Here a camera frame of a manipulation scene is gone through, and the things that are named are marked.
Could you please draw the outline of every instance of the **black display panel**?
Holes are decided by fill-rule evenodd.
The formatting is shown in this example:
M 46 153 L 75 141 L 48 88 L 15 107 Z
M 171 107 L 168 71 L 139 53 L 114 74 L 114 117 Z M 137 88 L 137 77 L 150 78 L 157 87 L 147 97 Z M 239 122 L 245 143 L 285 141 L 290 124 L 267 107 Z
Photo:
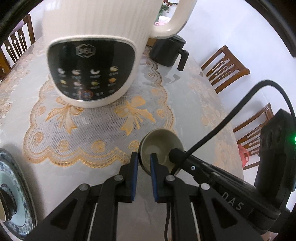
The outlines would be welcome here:
M 127 81 L 135 52 L 116 40 L 67 41 L 52 45 L 47 53 L 51 76 L 67 97 L 92 101 L 106 98 Z

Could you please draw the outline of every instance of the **dining table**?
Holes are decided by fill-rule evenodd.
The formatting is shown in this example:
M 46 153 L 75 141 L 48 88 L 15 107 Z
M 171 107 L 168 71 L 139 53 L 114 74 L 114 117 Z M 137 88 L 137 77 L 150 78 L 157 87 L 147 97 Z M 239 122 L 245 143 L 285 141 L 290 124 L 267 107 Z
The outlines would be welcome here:
M 200 66 L 189 55 L 183 71 L 149 58 L 146 46 L 136 79 L 117 101 L 80 108 L 56 92 L 38 39 L 0 83 L 0 148 L 20 166 L 38 223 L 80 184 L 103 183 L 138 151 L 150 131 L 174 132 L 188 150 L 226 116 Z M 229 123 L 194 156 L 243 179 L 238 146 Z M 198 185 L 181 170 L 177 177 Z M 139 166 L 133 203 L 119 203 L 117 240 L 163 240 L 166 205 L 154 202 L 151 177 Z

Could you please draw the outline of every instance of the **brand logo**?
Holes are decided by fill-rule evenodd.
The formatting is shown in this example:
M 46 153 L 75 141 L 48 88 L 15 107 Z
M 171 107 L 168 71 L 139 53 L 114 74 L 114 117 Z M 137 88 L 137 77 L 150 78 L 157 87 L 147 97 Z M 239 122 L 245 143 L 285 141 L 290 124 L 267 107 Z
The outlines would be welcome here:
M 90 44 L 80 44 L 76 47 L 76 55 L 82 58 L 89 58 L 96 54 L 96 48 Z

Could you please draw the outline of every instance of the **black cable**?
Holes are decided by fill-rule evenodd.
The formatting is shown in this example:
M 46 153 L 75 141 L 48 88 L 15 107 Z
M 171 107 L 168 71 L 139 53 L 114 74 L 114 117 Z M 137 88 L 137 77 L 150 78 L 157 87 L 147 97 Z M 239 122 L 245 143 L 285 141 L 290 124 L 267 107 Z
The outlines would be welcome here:
M 175 165 L 174 168 L 171 171 L 171 175 L 174 175 L 176 171 L 183 165 L 185 160 L 190 157 L 192 153 L 194 153 L 198 148 L 200 148 L 203 144 L 205 144 L 207 141 L 212 139 L 219 131 L 221 131 L 232 119 L 233 117 L 240 112 L 240 110 L 246 105 L 246 103 L 260 90 L 261 88 L 265 86 L 272 86 L 276 88 L 281 95 L 284 97 L 289 110 L 291 112 L 291 115 L 294 120 L 294 125 L 296 129 L 296 117 L 295 117 L 295 112 L 293 110 L 293 106 L 286 94 L 286 92 L 283 90 L 283 88 L 277 84 L 276 82 L 272 80 L 263 80 L 257 83 L 247 94 L 242 100 L 236 105 L 236 107 L 233 108 L 233 110 L 224 118 L 224 120 L 221 121 L 219 125 L 217 125 L 209 134 L 207 134 L 204 138 L 202 138 L 199 142 L 197 142 L 193 147 L 191 147 L 186 155 L 184 156 L 183 160 L 179 162 L 178 165 Z
M 165 220 L 165 241 L 168 241 L 168 223 L 170 221 L 170 203 L 167 202 L 167 216 Z

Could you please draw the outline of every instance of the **black pitcher handle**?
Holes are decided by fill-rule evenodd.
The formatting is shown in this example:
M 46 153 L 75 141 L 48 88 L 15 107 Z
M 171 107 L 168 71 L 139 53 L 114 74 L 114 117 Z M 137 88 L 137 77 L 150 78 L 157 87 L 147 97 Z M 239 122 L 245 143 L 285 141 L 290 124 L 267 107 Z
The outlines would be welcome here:
M 180 59 L 177 70 L 183 71 L 186 61 L 188 59 L 189 53 L 184 49 L 179 49 L 179 54 L 181 55 L 181 59 Z

